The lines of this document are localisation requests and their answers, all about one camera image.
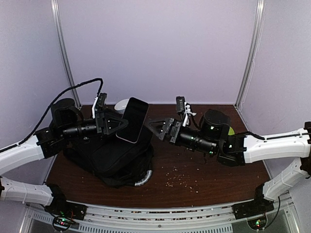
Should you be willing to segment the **pink smartphone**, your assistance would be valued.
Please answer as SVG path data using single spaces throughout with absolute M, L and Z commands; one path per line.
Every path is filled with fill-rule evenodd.
M 131 97 L 122 116 L 122 119 L 128 121 L 128 125 L 125 128 L 117 131 L 116 136 L 119 139 L 129 143 L 137 143 L 148 109 L 148 103 Z

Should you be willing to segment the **black student backpack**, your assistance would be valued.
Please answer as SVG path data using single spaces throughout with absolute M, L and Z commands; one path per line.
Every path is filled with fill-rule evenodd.
M 93 137 L 89 142 L 72 141 L 64 156 L 110 187 L 146 184 L 153 173 L 152 132 L 143 127 L 138 142 L 132 144 L 112 136 Z

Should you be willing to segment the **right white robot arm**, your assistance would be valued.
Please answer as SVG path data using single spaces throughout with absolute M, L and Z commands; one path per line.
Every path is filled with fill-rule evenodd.
M 260 214 L 268 201 L 311 176 L 311 124 L 289 133 L 260 136 L 247 131 L 230 135 L 230 118 L 220 111 L 209 109 L 197 130 L 175 118 L 147 120 L 146 126 L 160 140 L 191 151 L 216 156 L 225 166 L 243 166 L 261 160 L 292 157 L 294 160 L 279 175 L 256 188 L 255 199 L 249 203 L 253 214 Z

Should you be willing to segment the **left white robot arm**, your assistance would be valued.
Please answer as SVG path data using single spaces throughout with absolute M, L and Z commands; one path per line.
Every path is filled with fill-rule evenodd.
M 126 119 L 105 109 L 104 102 L 99 99 L 95 99 L 93 116 L 89 119 L 83 117 L 71 98 L 57 101 L 48 110 L 52 114 L 48 127 L 31 133 L 22 142 L 0 150 L 1 175 L 24 164 L 56 156 L 74 139 L 110 136 L 128 125 Z M 0 199 L 51 206 L 60 216 L 70 211 L 65 195 L 54 184 L 35 185 L 1 176 Z

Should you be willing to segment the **white patterned ceramic bowl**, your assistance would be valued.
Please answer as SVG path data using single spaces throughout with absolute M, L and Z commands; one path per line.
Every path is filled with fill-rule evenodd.
M 125 109 L 128 105 L 128 102 L 129 102 L 129 99 L 123 99 L 123 100 L 120 100 L 118 103 L 115 104 L 114 106 L 114 110 L 120 114 L 120 115 L 123 115 L 124 112 L 125 112 Z

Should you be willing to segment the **green round plate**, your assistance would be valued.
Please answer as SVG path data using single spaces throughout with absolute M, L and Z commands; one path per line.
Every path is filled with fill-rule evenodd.
M 231 135 L 234 135 L 235 134 L 235 131 L 232 127 L 229 127 L 229 131 L 228 131 L 228 135 L 231 136 Z

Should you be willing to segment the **front aluminium rail base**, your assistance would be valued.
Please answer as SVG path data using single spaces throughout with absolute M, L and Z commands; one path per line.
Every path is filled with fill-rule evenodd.
M 297 212 L 288 192 L 274 203 L 274 210 L 253 217 L 235 218 L 233 203 L 184 208 L 123 208 L 87 205 L 84 219 L 68 233 L 301 233 Z

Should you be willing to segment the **right aluminium frame post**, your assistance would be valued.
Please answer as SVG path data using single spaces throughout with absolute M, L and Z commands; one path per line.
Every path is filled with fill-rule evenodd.
M 242 83 L 240 85 L 240 90 L 238 93 L 238 97 L 235 103 L 235 107 L 241 111 L 242 104 L 245 100 L 247 90 L 250 84 L 251 75 L 254 67 L 255 56 L 259 47 L 259 41 L 262 32 L 262 24 L 264 18 L 264 8 L 265 8 L 265 0 L 257 1 L 256 14 L 254 19 L 253 32 L 251 37 L 250 48 L 247 56 L 246 66 L 244 69 Z

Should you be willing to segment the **aluminium frame post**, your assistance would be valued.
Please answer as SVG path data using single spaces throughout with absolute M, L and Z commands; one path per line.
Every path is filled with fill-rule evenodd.
M 69 86 L 73 87 L 75 86 L 75 82 L 72 76 L 72 71 L 69 64 L 69 57 L 66 50 L 64 34 L 62 30 L 61 17 L 59 11 L 59 1 L 51 0 L 51 8 L 66 78 L 68 80 Z
M 265 8 L 265 0 L 257 1 L 256 14 L 254 19 L 253 32 L 251 37 L 250 48 L 247 56 L 246 66 L 244 69 L 242 83 L 240 85 L 240 90 L 238 93 L 238 97 L 235 103 L 235 107 L 241 111 L 242 104 L 245 100 L 247 90 L 250 84 L 251 75 L 254 67 L 255 56 L 259 47 L 259 41 L 262 32 L 262 24 L 264 18 L 264 8 Z

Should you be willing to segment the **left aluminium frame post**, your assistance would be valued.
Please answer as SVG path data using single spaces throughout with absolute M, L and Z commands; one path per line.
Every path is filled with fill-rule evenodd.
M 59 11 L 59 1 L 51 0 L 51 8 L 66 78 L 68 80 L 69 86 L 73 87 L 75 86 L 75 82 L 72 76 L 72 71 L 69 64 L 69 57 L 66 50 L 64 34 L 62 30 L 61 17 Z

